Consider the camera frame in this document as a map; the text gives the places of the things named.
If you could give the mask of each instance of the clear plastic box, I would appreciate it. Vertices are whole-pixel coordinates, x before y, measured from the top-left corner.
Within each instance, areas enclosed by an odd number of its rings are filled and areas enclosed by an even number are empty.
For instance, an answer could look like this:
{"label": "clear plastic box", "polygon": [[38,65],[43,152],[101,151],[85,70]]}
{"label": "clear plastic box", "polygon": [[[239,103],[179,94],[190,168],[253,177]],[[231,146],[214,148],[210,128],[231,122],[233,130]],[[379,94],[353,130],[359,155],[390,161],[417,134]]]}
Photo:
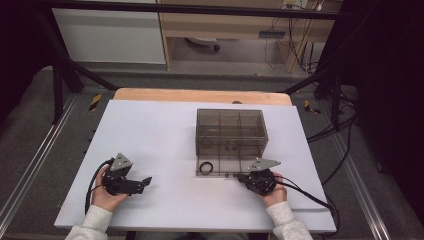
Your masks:
{"label": "clear plastic box", "polygon": [[[267,143],[268,135],[261,110],[197,110],[198,175],[222,176],[245,172],[244,165],[248,166],[254,159],[261,158]],[[200,169],[204,162],[210,163],[207,164],[207,171]]]}

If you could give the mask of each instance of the floor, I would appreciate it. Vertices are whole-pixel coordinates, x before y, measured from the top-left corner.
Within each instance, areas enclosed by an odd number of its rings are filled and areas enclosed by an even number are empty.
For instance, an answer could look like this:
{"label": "floor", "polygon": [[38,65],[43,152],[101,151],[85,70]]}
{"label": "floor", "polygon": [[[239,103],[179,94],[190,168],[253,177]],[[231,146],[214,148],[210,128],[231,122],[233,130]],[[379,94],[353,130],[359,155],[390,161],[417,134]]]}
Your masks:
{"label": "floor", "polygon": [[[184,88],[209,90],[256,90],[275,92],[283,90],[307,77],[297,70],[288,74],[278,55],[274,41],[220,40],[221,50],[198,46],[185,39],[178,39],[171,70],[160,67],[146,69],[146,66],[131,66],[125,73],[120,69],[98,68],[99,75],[108,81],[125,87]],[[315,48],[312,61],[319,57]],[[99,88],[84,79],[87,87],[82,94],[68,94],[75,101],[66,124],[54,140],[52,148],[45,154],[43,165],[35,172],[31,187],[18,202],[19,208],[8,221],[0,219],[6,239],[54,239],[63,238],[68,232],[53,226],[66,197],[84,152],[89,148],[90,139],[113,92]],[[0,128],[0,153],[3,156],[0,176],[4,179],[0,192],[0,204],[10,204],[9,196],[19,184],[21,176],[31,164],[38,147],[51,129],[53,119],[52,76],[42,71],[34,78],[21,104],[11,113]],[[328,125],[326,109],[329,101],[316,101],[313,97],[315,86],[311,85],[291,96],[298,107],[305,135],[311,136]],[[355,89],[345,86],[345,93],[355,95]],[[102,99],[95,111],[88,108],[96,93]],[[310,109],[305,109],[305,100]],[[350,107],[343,108],[341,121],[354,114]],[[344,154],[348,142],[347,130],[337,136],[330,136],[310,144],[318,174],[323,180],[334,170]],[[373,233],[373,224],[367,218],[367,209],[357,193],[355,179],[344,165],[325,186],[340,212],[340,229],[332,239],[424,239],[424,228],[403,198],[401,191],[389,174],[377,171],[377,163],[360,122],[352,126],[349,159],[357,169],[376,211],[387,229],[387,237]],[[120,232],[109,232],[116,238]]]}

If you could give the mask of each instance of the white table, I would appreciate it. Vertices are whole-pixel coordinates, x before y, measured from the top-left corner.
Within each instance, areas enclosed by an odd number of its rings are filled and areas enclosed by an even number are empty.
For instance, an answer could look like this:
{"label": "white table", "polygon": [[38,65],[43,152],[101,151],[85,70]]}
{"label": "white table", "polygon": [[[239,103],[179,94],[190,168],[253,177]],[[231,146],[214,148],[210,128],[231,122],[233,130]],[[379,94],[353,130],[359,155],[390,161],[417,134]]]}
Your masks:
{"label": "white table", "polygon": [[[261,109],[269,136],[263,157],[282,162],[272,170],[325,200],[293,106],[111,100],[55,226],[71,228],[82,223],[86,189],[94,171],[122,152],[134,163],[128,179],[153,179],[142,195],[133,195],[118,207],[110,228],[270,232],[274,226],[262,201],[236,179],[196,177],[198,108]],[[327,209],[292,189],[288,191],[295,216],[311,232],[335,231]]]}

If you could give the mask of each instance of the gray bracket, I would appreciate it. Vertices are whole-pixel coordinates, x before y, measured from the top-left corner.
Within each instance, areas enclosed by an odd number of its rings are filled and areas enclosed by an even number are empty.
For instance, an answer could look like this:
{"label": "gray bracket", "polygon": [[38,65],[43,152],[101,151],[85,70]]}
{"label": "gray bracket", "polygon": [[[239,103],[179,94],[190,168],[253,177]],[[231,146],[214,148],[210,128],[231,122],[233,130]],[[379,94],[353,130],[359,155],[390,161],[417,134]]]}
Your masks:
{"label": "gray bracket", "polygon": [[113,161],[112,166],[110,167],[111,171],[117,171],[126,167],[132,166],[132,162],[125,157],[122,153],[118,153],[118,155],[115,158],[115,161]]}
{"label": "gray bracket", "polygon": [[258,172],[258,171],[266,170],[271,167],[278,166],[280,164],[281,164],[280,161],[256,158],[256,160],[252,164],[250,164],[247,170],[251,172]]}

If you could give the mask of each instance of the person's hand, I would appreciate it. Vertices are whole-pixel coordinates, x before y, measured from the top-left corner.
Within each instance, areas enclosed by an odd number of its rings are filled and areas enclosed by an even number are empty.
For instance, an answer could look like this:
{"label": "person's hand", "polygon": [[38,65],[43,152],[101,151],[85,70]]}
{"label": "person's hand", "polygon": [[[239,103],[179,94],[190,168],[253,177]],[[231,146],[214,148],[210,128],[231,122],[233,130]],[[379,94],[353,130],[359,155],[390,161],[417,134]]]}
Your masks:
{"label": "person's hand", "polygon": [[[273,172],[275,179],[279,182],[283,181],[283,176],[279,173]],[[279,202],[287,201],[287,189],[281,185],[277,184],[274,190],[266,196],[260,196],[264,201],[265,207],[268,208],[271,205],[274,205]]]}
{"label": "person's hand", "polygon": [[118,205],[128,197],[128,194],[113,196],[110,195],[103,186],[100,186],[102,184],[103,175],[109,167],[110,166],[103,167],[96,176],[96,186],[99,187],[96,187],[93,191],[91,204],[101,207],[109,212],[113,212],[116,207],[118,207]]}

